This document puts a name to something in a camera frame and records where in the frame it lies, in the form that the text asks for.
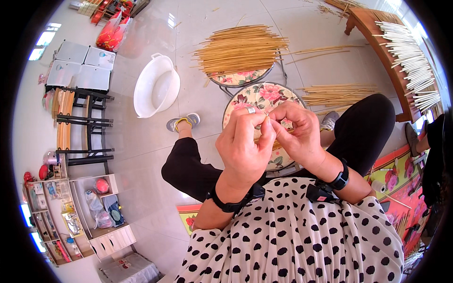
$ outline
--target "finger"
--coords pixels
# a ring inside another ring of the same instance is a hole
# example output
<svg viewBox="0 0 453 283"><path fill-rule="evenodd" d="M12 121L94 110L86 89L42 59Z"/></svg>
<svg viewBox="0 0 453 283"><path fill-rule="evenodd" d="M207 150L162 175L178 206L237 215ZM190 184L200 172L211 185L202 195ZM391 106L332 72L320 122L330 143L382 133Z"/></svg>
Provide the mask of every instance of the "finger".
<svg viewBox="0 0 453 283"><path fill-rule="evenodd" d="M270 122L271 119L269 117L264 119L264 122L261 124L260 140L258 141L258 150L269 155L272 152L272 147L277 136Z"/></svg>
<svg viewBox="0 0 453 283"><path fill-rule="evenodd" d="M255 113L262 113L261 109L258 107L253 107L255 109ZM234 133L236 130L236 122L237 118L242 115L247 115L249 114L249 111L246 108L242 109L237 109L233 110L230 115L230 120L228 121L228 124L226 127L223 129L222 134L224 133L225 136L227 136L230 139L234 138Z"/></svg>
<svg viewBox="0 0 453 283"><path fill-rule="evenodd" d="M306 119L306 112L308 110L290 101L285 101L271 112L269 112L269 117L273 120L282 120L287 118L292 122L301 122Z"/></svg>
<svg viewBox="0 0 453 283"><path fill-rule="evenodd" d="M238 117L234 133L234 143L239 146L255 146L253 142L255 127L263 123L265 118L266 115L262 113L247 114Z"/></svg>
<svg viewBox="0 0 453 283"><path fill-rule="evenodd" d="M277 141L283 147L288 146L290 143L292 143L294 141L295 137L292 134L288 133L286 128L284 126L282 126L279 122L272 120L272 119L270 120L270 122L277 135L276 136Z"/></svg>

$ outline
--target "polka dot shirt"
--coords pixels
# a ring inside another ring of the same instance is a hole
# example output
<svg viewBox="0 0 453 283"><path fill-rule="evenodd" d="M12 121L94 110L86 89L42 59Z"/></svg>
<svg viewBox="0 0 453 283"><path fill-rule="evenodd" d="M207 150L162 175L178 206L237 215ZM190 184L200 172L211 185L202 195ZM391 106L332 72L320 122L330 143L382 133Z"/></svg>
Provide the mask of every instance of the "polka dot shirt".
<svg viewBox="0 0 453 283"><path fill-rule="evenodd" d="M402 242L377 199L311 202L310 183L275 179L223 231L195 230L175 282L399 282Z"/></svg>

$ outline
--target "person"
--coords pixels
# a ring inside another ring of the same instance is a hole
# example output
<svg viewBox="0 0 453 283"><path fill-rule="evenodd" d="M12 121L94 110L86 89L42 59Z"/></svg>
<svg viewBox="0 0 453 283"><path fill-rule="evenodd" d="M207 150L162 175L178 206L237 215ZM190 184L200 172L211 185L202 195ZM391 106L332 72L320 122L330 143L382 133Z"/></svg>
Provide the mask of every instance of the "person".
<svg viewBox="0 0 453 283"><path fill-rule="evenodd" d="M198 115L167 123L179 139L162 177L203 202L175 282L399 282L401 239L363 178L393 130L392 103L371 95L337 120L329 115L322 131L317 116L293 102L280 104L268 116L252 112L232 112L216 141L224 170L201 163L191 135ZM292 134L278 122L283 118L293 122ZM257 125L262 135L255 144ZM275 139L303 170L263 177ZM345 171L347 184L333 191L338 199L306 197L316 178L332 182ZM255 182L263 183L265 196L243 205L237 215L213 200L216 194L223 204L239 203Z"/></svg>
<svg viewBox="0 0 453 283"><path fill-rule="evenodd" d="M424 130L426 135L421 140L418 139L417 132L410 123L405 125L406 139L413 157L417 157L425 150L430 149L422 176L422 190L427 207L441 202L440 188L442 186L443 172L442 132L444 120L445 114L441 114L430 124L425 121Z"/></svg>

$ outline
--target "sneaker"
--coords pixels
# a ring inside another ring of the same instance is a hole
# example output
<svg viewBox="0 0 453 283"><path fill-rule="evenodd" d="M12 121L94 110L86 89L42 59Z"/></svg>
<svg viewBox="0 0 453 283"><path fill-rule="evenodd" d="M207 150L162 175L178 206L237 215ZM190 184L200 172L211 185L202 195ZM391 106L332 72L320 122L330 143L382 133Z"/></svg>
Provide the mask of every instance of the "sneaker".
<svg viewBox="0 0 453 283"><path fill-rule="evenodd" d="M335 122L340 118L340 115L335 112L335 111L330 111L327 113L323 120L321 121L321 124L319 125L320 130L329 130L333 131L335 128Z"/></svg>
<svg viewBox="0 0 453 283"><path fill-rule="evenodd" d="M190 113L182 118L173 118L167 122L167 129L170 132L179 133L177 125L182 120L186 120L192 126L193 129L196 125L200 123L200 116L197 113Z"/></svg>
<svg viewBox="0 0 453 283"><path fill-rule="evenodd" d="M406 125L404 125L404 127L405 127L404 130L406 132L407 143L409 144L412 156L413 157L419 156L420 153L418 153L416 150L417 143L419 142L417 132L414 130L414 128L412 128L412 125L409 122L407 122Z"/></svg>

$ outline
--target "window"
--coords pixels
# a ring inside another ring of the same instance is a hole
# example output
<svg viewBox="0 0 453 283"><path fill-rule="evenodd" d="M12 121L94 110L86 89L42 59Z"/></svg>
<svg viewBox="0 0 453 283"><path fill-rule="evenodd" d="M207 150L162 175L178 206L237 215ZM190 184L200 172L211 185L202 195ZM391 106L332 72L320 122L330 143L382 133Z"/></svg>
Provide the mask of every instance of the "window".
<svg viewBox="0 0 453 283"><path fill-rule="evenodd" d="M38 41L36 42L36 45L34 46L30 54L29 60L34 61L41 59L44 50L52 41L53 37L55 36L55 33L58 31L60 27L61 24L49 23L44 28L44 31L41 33L41 36L39 37Z"/></svg>

